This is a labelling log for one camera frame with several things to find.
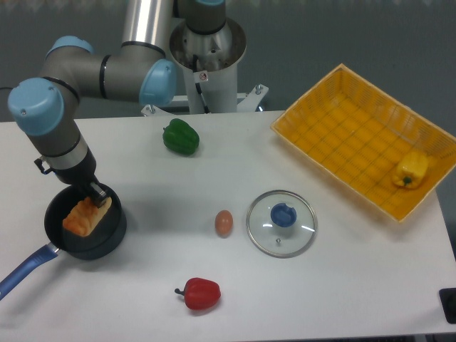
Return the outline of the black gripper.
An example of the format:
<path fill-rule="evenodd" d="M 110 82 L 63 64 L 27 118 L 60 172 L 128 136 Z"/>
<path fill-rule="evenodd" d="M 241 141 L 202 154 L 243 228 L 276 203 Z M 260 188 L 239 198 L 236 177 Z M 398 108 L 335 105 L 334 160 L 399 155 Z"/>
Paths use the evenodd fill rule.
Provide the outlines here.
<path fill-rule="evenodd" d="M 106 191 L 98 184 L 95 176 L 96 161 L 92 152 L 87 152 L 85 157 L 75 166 L 58 169 L 49 167 L 45 169 L 42 157 L 34 160 L 35 165 L 44 175 L 53 173 L 57 178 L 67 185 L 79 185 L 78 189 L 86 196 L 90 197 L 97 208 L 101 208 L 108 195 Z"/>

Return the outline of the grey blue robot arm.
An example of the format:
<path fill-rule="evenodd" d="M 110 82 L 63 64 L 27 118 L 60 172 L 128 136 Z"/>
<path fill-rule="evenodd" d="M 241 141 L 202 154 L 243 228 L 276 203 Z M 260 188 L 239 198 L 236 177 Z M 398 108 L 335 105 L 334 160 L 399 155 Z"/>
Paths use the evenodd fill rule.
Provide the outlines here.
<path fill-rule="evenodd" d="M 129 1 L 120 53 L 98 56 L 75 36 L 58 39 L 39 75 L 21 81 L 9 94 L 9 112 L 39 152 L 36 165 L 77 187 L 97 206 L 108 198 L 95 176 L 96 162 L 74 115 L 82 98 L 141 105 L 168 104 L 176 70 L 166 57 L 172 17 L 184 18 L 199 34 L 226 23 L 223 1 Z"/>

